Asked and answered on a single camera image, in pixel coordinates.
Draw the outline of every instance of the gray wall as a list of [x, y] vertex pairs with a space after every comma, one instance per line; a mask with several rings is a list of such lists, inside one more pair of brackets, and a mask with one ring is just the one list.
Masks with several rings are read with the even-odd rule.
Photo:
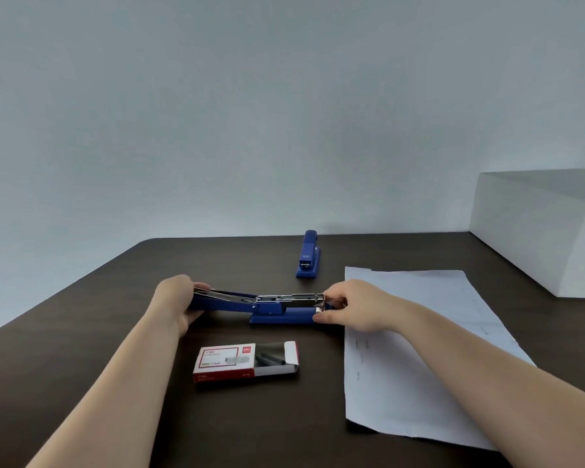
[[464, 230], [571, 166], [585, 0], [0, 0], [0, 325], [146, 238]]

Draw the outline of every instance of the red and white box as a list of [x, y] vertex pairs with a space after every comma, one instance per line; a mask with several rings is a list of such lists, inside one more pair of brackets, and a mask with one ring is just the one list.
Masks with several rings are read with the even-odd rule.
[[240, 377], [296, 372], [299, 367], [297, 343], [245, 343], [205, 346], [195, 361], [193, 380], [217, 381]]

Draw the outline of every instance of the stapler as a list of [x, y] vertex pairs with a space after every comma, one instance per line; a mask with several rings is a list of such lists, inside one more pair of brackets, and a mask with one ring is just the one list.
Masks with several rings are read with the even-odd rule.
[[249, 312], [252, 314], [250, 323], [307, 324], [314, 322], [314, 314], [333, 307], [325, 302], [324, 294], [255, 296], [195, 288], [188, 308]]
[[296, 277], [298, 278], [315, 278], [319, 270], [320, 248], [316, 246], [318, 235], [313, 229], [306, 231], [303, 237], [301, 247], [301, 257], [299, 258], [299, 267], [297, 268]]

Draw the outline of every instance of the forearm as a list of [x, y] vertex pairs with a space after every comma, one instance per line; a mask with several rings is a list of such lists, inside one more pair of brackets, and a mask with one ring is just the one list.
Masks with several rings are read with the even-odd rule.
[[29, 468], [147, 467], [177, 346], [148, 311]]
[[585, 467], [585, 393], [450, 320], [413, 305], [394, 313], [405, 337], [515, 466]]

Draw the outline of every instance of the table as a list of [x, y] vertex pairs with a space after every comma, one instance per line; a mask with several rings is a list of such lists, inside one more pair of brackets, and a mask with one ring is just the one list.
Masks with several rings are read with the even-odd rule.
[[[0, 328], [0, 467], [21, 467], [78, 403], [147, 308], [186, 273], [220, 290], [320, 292], [344, 266], [462, 269], [544, 370], [585, 391], [585, 300], [557, 299], [469, 233], [320, 236], [313, 281], [294, 276], [301, 237], [154, 239], [137, 244]], [[295, 340], [294, 376], [195, 386], [201, 346]], [[496, 452], [372, 433], [344, 417], [343, 329], [250, 326], [209, 313], [181, 340], [154, 467], [506, 467]]]

